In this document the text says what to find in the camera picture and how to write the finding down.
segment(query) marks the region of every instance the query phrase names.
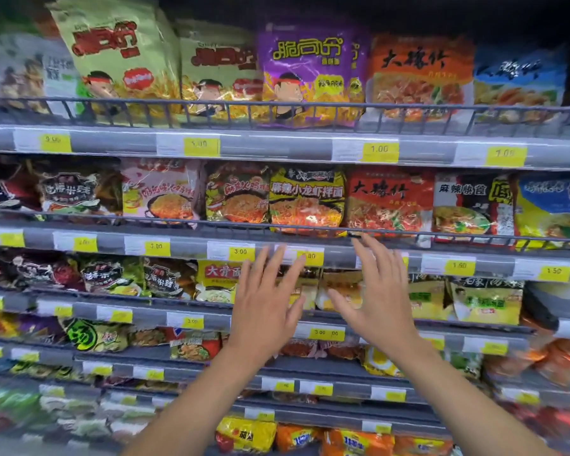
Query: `hand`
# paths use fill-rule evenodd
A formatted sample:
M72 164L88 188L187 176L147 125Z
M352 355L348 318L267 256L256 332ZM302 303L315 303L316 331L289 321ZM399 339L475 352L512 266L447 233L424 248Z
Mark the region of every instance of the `hand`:
M238 351L242 358L251 359L256 370L291 339L302 316L305 297L297 299L292 306L289 306L289 297L306 257L297 258L276 286L285 250L285 245L279 246L266 268L267 247L259 253L253 267L246 260L236 288L227 346Z
M362 240L376 257L359 240L352 239L364 276L363 305L355 308L334 289L329 290L329 296L352 329L397 360L421 339L411 316L407 269L399 252L386 249L365 233Z

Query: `right hand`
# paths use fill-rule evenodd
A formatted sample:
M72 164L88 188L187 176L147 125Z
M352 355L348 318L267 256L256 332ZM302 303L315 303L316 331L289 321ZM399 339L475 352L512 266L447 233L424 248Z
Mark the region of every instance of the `right hand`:
M396 360L421 340L411 316L407 269L399 252L388 250L365 233L362 241L369 249L352 239L364 276L363 305L355 308L334 289L329 296L357 334Z

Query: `left hand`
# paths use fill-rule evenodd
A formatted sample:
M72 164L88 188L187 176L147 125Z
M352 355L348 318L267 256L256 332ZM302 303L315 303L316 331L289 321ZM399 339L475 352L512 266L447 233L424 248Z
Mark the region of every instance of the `left hand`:
M277 286L276 276L285 250L286 246L280 245L266 268L268 247L262 248L253 267L249 260L243 262L236 288L226 346L236 350L242 358L251 359L257 369L291 339L302 316L305 297L301 296L292 306L289 306L289 297L306 257L297 258Z

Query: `cartoon character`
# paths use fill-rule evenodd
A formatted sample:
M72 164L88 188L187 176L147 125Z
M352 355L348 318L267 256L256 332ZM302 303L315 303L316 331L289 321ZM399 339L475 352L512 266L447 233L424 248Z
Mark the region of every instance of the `cartoon character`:
M214 79L205 78L199 81L198 85L194 87L194 94L199 101L218 101L222 96L220 88L222 84ZM199 117L206 117L207 115L215 115L215 112L225 110L225 106L218 104L198 104L196 114Z
M106 72L94 70L89 75L83 77L83 83L91 95L98 99L117 99L118 93L114 89L114 80ZM120 109L110 106L110 115L116 115Z
M282 102L302 102L304 96L300 89L302 79L295 73L286 72L279 77L275 84L276 100ZM279 106L276 108L276 119L287 120L304 112L304 107Z

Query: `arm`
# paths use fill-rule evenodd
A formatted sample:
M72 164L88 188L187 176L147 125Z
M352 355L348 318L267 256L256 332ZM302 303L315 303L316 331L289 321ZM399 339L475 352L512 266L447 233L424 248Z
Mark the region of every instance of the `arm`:
M356 239L353 245L362 263L364 303L354 309L337 291L329 290L334 306L352 329L403 371L440 416L465 456L557 455L441 360L433 346L418 335L411 316L407 269L400 254L367 235L363 240L371 252Z
M232 312L230 338L198 378L125 448L123 456L202 454L236 397L266 361L294 335L304 298L289 307L304 257L275 279L285 252L281 246L266 269L268 248L253 268L243 263Z

